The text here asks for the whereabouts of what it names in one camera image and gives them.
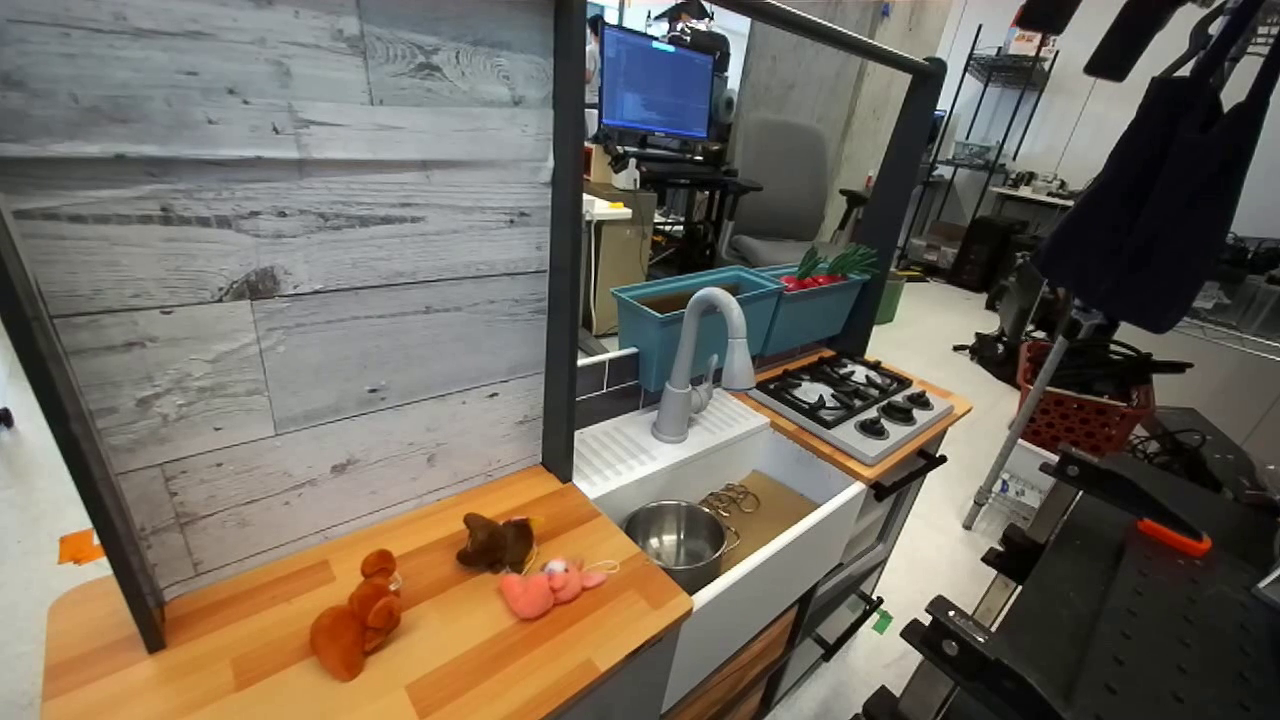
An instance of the teal faucet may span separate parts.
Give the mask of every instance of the teal faucet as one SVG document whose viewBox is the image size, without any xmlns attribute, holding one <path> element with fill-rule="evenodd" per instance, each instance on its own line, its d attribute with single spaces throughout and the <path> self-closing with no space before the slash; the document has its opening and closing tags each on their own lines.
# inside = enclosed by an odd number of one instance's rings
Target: teal faucet
<svg viewBox="0 0 1280 720">
<path fill-rule="evenodd" d="M 690 348 L 696 348 L 696 335 L 702 326 L 706 308 L 715 308 L 729 326 L 721 382 L 722 389 L 751 389 L 755 382 L 744 308 L 722 287 L 698 287 L 685 308 L 685 326 L 678 326 L 672 376 L 667 376 L 662 399 L 655 404 L 655 415 L 652 415 L 652 434 L 662 445 L 685 445 L 696 411 L 710 399 L 710 382 L 690 389 L 690 378 L 689 378 L 690 376 Z"/>
</svg>

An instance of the gas stovetop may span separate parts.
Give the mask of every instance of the gas stovetop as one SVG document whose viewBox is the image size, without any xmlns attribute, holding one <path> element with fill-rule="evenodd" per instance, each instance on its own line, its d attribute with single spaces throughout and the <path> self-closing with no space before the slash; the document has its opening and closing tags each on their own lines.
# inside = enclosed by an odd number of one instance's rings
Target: gas stovetop
<svg viewBox="0 0 1280 720">
<path fill-rule="evenodd" d="M 853 354 L 797 362 L 758 378 L 755 397 L 862 462 L 881 462 L 953 411 L 909 376 Z"/>
</svg>

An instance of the wooden countertop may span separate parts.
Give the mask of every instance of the wooden countertop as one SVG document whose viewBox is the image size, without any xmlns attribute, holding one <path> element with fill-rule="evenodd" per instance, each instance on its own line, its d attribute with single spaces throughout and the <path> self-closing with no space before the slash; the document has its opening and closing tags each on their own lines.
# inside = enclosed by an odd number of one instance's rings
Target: wooden countertop
<svg viewBox="0 0 1280 720">
<path fill-rule="evenodd" d="M 772 378 L 797 362 L 810 362 L 820 354 L 836 354 L 829 348 L 820 352 L 805 352 L 805 354 L 791 354 L 791 359 L 779 359 L 779 362 L 766 362 L 762 371 L 755 371 L 755 378 Z M 887 472 L 895 472 L 909 455 L 915 455 L 919 449 L 926 449 L 931 438 L 940 438 L 953 423 L 960 423 L 972 404 L 940 382 L 926 382 L 923 376 L 912 376 L 905 366 L 890 366 L 901 376 L 909 376 L 912 382 L 919 382 L 926 397 L 940 397 L 953 404 L 953 415 L 935 420 L 926 432 L 919 432 L 915 438 L 909 438 L 905 449 L 887 452 L 881 462 L 860 462 L 853 458 L 846 452 L 839 452 L 836 445 L 810 434 L 808 429 L 798 429 L 797 420 L 772 411 L 766 404 L 758 404 L 751 392 L 740 392 L 744 404 L 751 404 L 755 411 L 762 411 L 772 420 L 772 429 L 779 429 L 785 434 L 791 434 L 797 445 L 805 445 L 808 452 L 824 455 L 829 462 L 843 467 L 846 474 L 862 479 L 862 482 L 881 482 L 887 479 Z"/>
<path fill-rule="evenodd" d="M 494 575 L 452 559 L 463 513 L 529 515 L 529 567 L 570 557 L 616 571 L 516 625 Z M 307 628 L 357 589 L 371 547 L 401 557 L 405 628 L 362 674 L 337 682 L 307 654 Z M 606 515 L 529 467 L 173 599 L 156 654 L 113 579 L 73 589 L 46 619 L 45 717 L 548 717 L 689 613 L 690 599 Z"/>
</svg>

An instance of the stainless steel sink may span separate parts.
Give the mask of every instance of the stainless steel sink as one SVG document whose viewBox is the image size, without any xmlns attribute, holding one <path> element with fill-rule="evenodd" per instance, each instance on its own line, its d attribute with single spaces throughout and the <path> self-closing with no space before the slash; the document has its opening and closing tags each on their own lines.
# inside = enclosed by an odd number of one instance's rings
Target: stainless steel sink
<svg viewBox="0 0 1280 720">
<path fill-rule="evenodd" d="M 710 582 L 690 595 L 690 615 L 678 625 L 674 660 L 662 690 L 672 706 L 772 615 L 797 603 L 829 567 L 857 527 L 862 482 L 779 434 L 766 415 L 715 392 L 685 445 L 647 434 L 652 411 L 627 411 L 592 423 L 575 438 L 575 482 L 616 522 L 645 503 L 702 501 L 740 479 L 779 482 L 808 513 L 785 513 L 772 533 L 758 533 Z"/>
</svg>

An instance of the gray wood plank wall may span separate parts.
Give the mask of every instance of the gray wood plank wall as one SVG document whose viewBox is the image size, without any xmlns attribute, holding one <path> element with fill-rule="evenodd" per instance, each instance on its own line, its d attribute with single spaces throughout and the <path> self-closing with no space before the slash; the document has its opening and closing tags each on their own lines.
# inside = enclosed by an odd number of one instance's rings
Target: gray wood plank wall
<svg viewBox="0 0 1280 720">
<path fill-rule="evenodd" d="M 536 462 L 552 0 L 8 0 L 0 113 L 167 595 Z"/>
</svg>

